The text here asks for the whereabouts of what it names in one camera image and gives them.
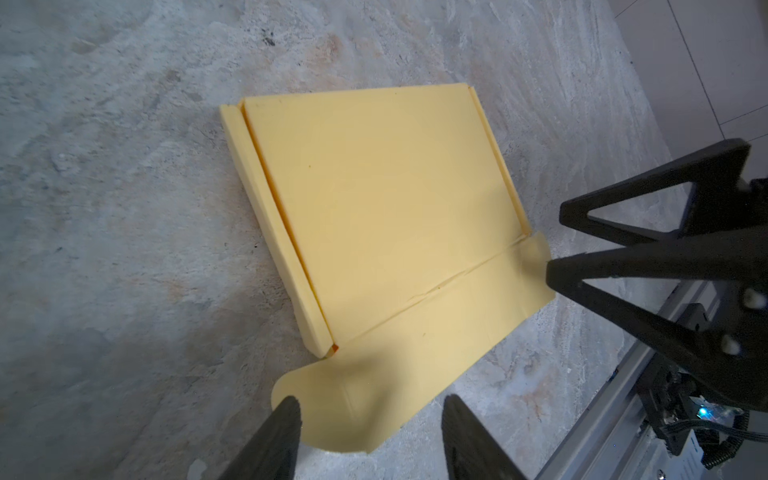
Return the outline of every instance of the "marble floor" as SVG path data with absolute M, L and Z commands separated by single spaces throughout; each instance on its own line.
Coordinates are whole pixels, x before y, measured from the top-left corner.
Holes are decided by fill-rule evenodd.
M 560 202 L 670 160 L 605 0 L 7 0 L 0 72 L 3 478 L 216 478 L 313 361 L 219 104 L 467 82 L 555 257 L 610 246 Z M 682 201 L 605 215 L 672 229 Z M 446 392 L 533 478 L 631 341 L 558 297 Z M 447 478 L 444 395 L 371 455 L 302 447 L 296 477 Z

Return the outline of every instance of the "floor tile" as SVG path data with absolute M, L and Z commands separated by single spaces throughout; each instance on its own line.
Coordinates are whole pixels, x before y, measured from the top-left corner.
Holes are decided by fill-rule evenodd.
M 726 138 L 750 141 L 768 134 L 768 105 L 720 125 Z
M 638 0 L 616 21 L 672 157 L 722 140 L 667 0 Z
M 747 181 L 768 177 L 768 135 L 756 138 L 750 143 L 752 151 L 741 172 L 741 177 Z
M 216 478 L 315 361 L 221 103 L 466 81 L 555 258 L 616 247 L 561 202 L 669 160 L 604 0 L 161 3 L 0 0 L 0 152 L 2 115 L 41 129 L 0 153 L 0 478 Z M 627 221 L 675 228 L 671 190 Z M 656 311 L 674 283 L 609 286 Z M 446 393 L 533 479 L 633 343 L 558 295 Z M 445 480 L 443 398 L 371 455 L 302 445 L 296 480 Z
M 637 0 L 608 0 L 608 4 L 611 6 L 611 10 L 614 11 L 614 15 L 619 16 L 620 13 L 636 1 Z
M 670 4 L 718 121 L 768 104 L 768 2 L 670 0 Z

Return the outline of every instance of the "black cable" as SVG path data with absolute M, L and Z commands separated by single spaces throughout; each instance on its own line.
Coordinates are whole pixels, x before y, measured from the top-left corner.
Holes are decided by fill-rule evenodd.
M 749 428 L 749 426 L 750 426 L 749 410 L 745 411 L 740 415 L 736 415 L 733 417 L 733 427 L 736 430 L 746 431 Z M 715 438 L 717 438 L 718 434 L 713 430 L 706 430 L 704 432 L 711 432 L 712 434 L 715 435 Z M 718 465 L 721 465 L 724 462 L 731 460 L 739 452 L 739 449 L 741 448 L 741 444 L 743 442 L 744 442 L 743 439 L 737 439 L 736 437 L 729 436 L 727 439 L 722 441 L 719 445 L 700 444 L 701 449 L 703 450 L 703 453 L 704 453 L 701 457 L 702 465 L 704 465 L 704 468 L 706 468 L 707 470 L 711 470 L 712 468 L 715 468 Z
M 685 432 L 686 430 L 717 430 L 718 432 L 725 433 L 731 437 L 736 437 L 737 439 L 768 443 L 768 435 L 765 433 L 745 432 L 733 427 L 721 425 L 717 422 L 710 422 L 709 420 L 680 420 L 679 422 L 665 425 L 661 427 L 661 429 L 668 435 Z

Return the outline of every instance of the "folded foam board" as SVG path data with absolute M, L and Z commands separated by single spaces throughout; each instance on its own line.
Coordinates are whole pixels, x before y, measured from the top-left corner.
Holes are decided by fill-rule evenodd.
M 302 440 L 372 451 L 550 301 L 533 234 L 466 84 L 244 98 L 221 114 L 318 357 L 273 389 Z

